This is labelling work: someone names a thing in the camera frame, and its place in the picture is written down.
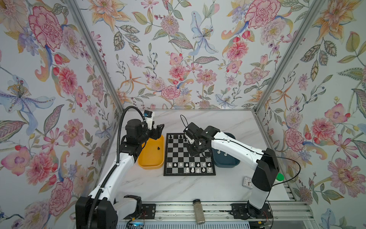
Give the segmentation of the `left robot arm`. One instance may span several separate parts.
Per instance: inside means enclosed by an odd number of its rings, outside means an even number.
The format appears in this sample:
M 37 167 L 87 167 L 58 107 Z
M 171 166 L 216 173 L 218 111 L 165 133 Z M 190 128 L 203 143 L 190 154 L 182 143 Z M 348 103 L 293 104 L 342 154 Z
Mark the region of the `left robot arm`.
M 164 125 L 156 127 L 152 118 L 144 121 L 131 119 L 125 127 L 126 135 L 118 136 L 116 158 L 101 183 L 75 205 L 77 229 L 115 229 L 120 219 L 141 213 L 141 198 L 127 195 L 116 200 L 117 191 L 126 173 L 133 167 L 149 140 L 161 137 Z

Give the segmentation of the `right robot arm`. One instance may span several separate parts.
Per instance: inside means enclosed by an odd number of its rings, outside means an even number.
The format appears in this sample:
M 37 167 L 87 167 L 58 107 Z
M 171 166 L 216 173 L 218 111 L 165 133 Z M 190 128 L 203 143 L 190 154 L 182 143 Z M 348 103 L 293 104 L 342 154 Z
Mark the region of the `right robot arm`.
M 191 155 L 214 149 L 229 154 L 251 168 L 254 171 L 253 189 L 247 206 L 255 210 L 263 208 L 279 173 L 278 160 L 272 149 L 253 148 L 213 126 L 202 129 L 190 123 L 184 129 L 184 134 L 189 142 L 188 151 Z

